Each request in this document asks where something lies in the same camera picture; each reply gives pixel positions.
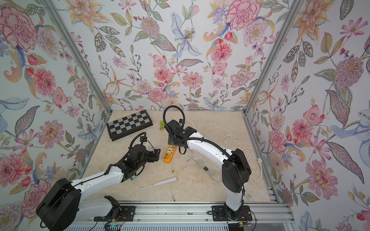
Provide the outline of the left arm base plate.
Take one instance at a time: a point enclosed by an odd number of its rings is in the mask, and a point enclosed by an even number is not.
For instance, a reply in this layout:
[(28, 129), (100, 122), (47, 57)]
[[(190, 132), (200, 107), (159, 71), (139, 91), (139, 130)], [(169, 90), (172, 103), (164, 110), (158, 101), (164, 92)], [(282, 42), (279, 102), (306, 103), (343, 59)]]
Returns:
[(133, 221), (135, 215), (135, 206), (122, 206), (115, 198), (110, 195), (104, 196), (105, 199), (109, 201), (112, 208), (108, 214), (104, 217), (94, 217), (94, 221)]

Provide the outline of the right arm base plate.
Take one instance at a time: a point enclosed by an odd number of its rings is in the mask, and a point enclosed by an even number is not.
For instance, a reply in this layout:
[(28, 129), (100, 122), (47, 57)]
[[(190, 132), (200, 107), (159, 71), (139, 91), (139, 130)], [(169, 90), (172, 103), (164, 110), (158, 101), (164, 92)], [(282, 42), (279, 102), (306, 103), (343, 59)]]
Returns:
[(226, 204), (222, 206), (212, 206), (211, 211), (207, 212), (212, 215), (213, 221), (253, 221), (252, 213), (249, 206), (242, 205), (237, 211), (233, 211)]

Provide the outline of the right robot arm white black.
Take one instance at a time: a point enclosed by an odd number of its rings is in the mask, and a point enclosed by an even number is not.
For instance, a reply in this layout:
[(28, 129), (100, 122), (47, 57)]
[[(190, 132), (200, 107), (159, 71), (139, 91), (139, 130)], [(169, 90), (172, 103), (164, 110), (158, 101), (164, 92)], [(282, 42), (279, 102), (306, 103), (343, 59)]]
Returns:
[[(182, 114), (179, 121), (166, 121), (169, 109), (177, 109)], [(196, 151), (216, 163), (221, 168), (222, 183), (227, 188), (225, 210), (236, 216), (244, 204), (245, 184), (251, 176), (251, 168), (241, 149), (230, 150), (206, 139), (196, 129), (185, 127), (185, 113), (175, 105), (165, 108), (162, 117), (164, 129), (169, 138), (168, 144), (187, 151)]]

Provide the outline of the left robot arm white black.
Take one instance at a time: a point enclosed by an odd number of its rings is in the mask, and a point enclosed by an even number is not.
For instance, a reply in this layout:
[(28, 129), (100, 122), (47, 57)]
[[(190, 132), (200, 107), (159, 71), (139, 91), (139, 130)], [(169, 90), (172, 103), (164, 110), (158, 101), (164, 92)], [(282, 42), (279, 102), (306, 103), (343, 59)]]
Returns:
[(108, 222), (125, 216), (120, 203), (112, 196), (90, 200), (89, 197), (110, 186), (120, 184), (142, 173), (147, 163), (160, 158), (160, 149), (148, 150), (146, 132), (142, 132), (130, 143), (127, 153), (105, 171), (79, 180), (62, 178), (38, 205), (36, 214), (40, 227), (50, 231), (63, 231), (73, 222), (89, 218), (103, 218)]

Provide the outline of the orange power strip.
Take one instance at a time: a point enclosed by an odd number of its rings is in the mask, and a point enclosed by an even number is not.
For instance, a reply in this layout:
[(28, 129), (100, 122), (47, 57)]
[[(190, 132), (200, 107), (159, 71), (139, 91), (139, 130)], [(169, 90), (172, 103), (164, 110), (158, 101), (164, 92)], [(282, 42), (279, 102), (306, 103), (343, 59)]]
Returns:
[(177, 150), (177, 147), (170, 145), (168, 147), (167, 151), (164, 154), (164, 157), (162, 159), (163, 162), (166, 163), (166, 164), (170, 164), (173, 157), (174, 157), (174, 154), (175, 154), (176, 150)]

